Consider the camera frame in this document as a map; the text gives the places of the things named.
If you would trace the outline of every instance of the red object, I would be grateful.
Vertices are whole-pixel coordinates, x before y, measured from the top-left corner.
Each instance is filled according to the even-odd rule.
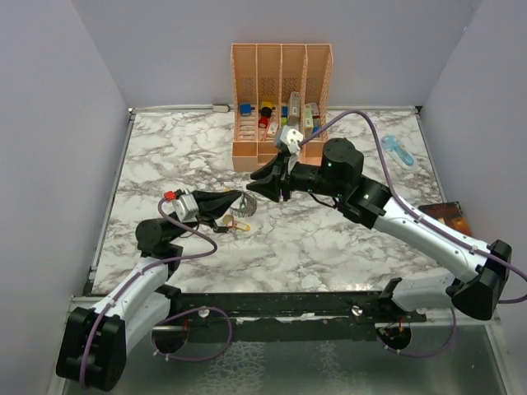
[[[176,199],[177,197],[178,196],[173,191],[165,192],[165,200],[167,202],[171,202],[174,199]]]
[[[261,117],[260,120],[258,121],[258,126],[260,126],[261,128],[266,128],[268,124],[269,124],[269,118],[267,117]]]

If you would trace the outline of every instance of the floor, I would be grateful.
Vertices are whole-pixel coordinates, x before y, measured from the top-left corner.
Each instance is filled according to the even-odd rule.
[[[441,194],[413,109],[367,111],[381,136],[401,139],[419,164],[404,170],[387,157],[400,195],[415,206],[441,202]],[[331,119],[339,111],[331,111]],[[137,114],[124,160],[93,294],[107,294],[139,257],[134,231],[158,217],[157,203],[177,188],[222,191],[243,188],[249,175],[231,162],[234,114],[206,112]],[[329,129],[365,154],[364,174],[384,181],[366,123],[348,116]],[[211,257],[185,261],[168,283],[186,292],[269,292],[378,290],[393,277],[423,277],[441,269],[418,251],[374,230],[355,225],[309,196],[290,202],[259,198],[258,210],[244,222],[250,232],[212,235],[219,249]],[[197,237],[177,240],[184,254],[209,248]]]

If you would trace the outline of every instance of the white marble surface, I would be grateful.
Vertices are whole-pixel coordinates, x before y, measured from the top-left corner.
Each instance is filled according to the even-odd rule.
[[[330,118],[339,112],[331,112]],[[394,134],[417,157],[409,172],[386,156],[395,186],[413,205],[441,201],[413,111],[368,111],[381,136]],[[242,188],[248,174],[231,162],[233,113],[138,114],[115,194],[94,294],[112,291],[139,257],[134,231],[158,217],[162,194],[177,188],[222,191]],[[329,131],[346,137],[365,155],[364,174],[384,180],[366,123],[348,116]],[[422,277],[437,265],[398,240],[344,219],[335,210],[295,193],[290,202],[259,197],[250,232],[215,235],[211,257],[183,261],[168,283],[187,292],[270,292],[382,289],[393,277]],[[178,240],[184,254],[209,249],[196,236]]]

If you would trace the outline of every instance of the gray wall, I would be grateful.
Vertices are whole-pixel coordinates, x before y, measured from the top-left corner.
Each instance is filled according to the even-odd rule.
[[[0,53],[0,393],[41,394],[128,114],[68,0],[2,2]]]
[[[422,105],[479,0],[73,0],[131,106],[232,102],[233,42],[329,42],[334,105]]]
[[[446,195],[477,237],[504,239],[527,271],[527,2],[484,0],[422,112]],[[527,292],[511,275],[505,297]],[[527,389],[527,304],[499,313]]]

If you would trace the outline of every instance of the brown box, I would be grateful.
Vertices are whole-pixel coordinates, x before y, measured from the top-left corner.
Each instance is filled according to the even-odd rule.
[[[259,104],[273,104],[270,122],[281,124],[281,106],[287,106],[292,92],[301,95],[300,132],[304,133],[305,103],[316,103],[320,126],[326,121],[333,53],[330,44],[233,44],[231,48],[232,89],[235,127],[232,164],[235,171],[255,171],[277,153],[274,137],[260,128]],[[242,117],[239,105],[250,103],[251,115]],[[300,162],[319,165],[328,134],[305,145]]]

